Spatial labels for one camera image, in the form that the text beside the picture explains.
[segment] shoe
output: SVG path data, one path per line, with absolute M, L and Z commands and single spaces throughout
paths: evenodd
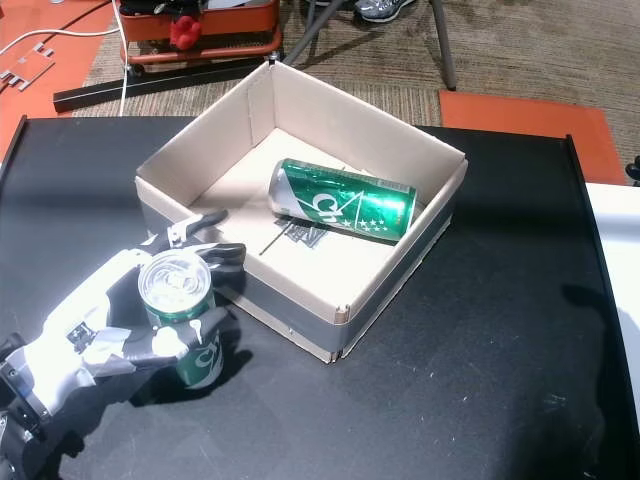
M 402 7 L 414 0 L 358 0 L 355 11 L 363 20 L 374 23 L 390 22 L 398 16 Z

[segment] cardboard box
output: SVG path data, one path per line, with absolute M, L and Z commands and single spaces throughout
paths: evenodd
M 269 208 L 275 164 L 294 158 L 412 185 L 409 231 L 395 245 L 291 227 Z M 325 362 L 345 356 L 449 224 L 464 154 L 283 64 L 264 64 L 139 169 L 150 230 L 193 213 L 229 217 L 202 241 L 247 245 L 242 284 L 222 293 Z

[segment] metal bracket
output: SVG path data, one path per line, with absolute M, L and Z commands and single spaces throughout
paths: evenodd
M 0 80 L 4 81 L 8 78 L 7 85 L 10 87 L 22 82 L 18 87 L 18 90 L 22 92 L 44 72 L 53 67 L 55 62 L 50 58 L 52 54 L 53 50 L 51 48 L 45 50 L 44 44 L 38 43 L 33 49 L 20 57 L 10 69 L 0 73 Z

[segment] aluminum can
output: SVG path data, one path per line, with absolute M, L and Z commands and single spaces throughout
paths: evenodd
M 211 272 L 198 255 L 167 250 L 155 255 L 138 277 L 138 291 L 149 320 L 167 326 L 197 319 L 210 308 Z M 211 385 L 222 371 L 222 349 L 217 329 L 178 361 L 176 371 L 187 388 Z
M 274 212 L 397 241 L 411 225 L 415 188 L 298 160 L 276 165 L 269 185 Z

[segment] carpet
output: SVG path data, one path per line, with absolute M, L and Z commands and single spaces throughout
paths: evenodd
M 640 153 L 640 2 L 445 1 L 458 91 L 550 100 L 604 111 L 620 161 Z M 284 0 L 285 50 L 304 30 L 304 0 Z M 87 82 L 122 75 L 118 39 L 105 39 Z M 416 1 L 386 25 L 341 11 L 296 66 L 410 123 L 440 124 L 440 52 L 430 5 Z M 198 114 L 230 84 L 127 102 L 129 115 Z M 115 102 L 76 112 L 113 115 Z

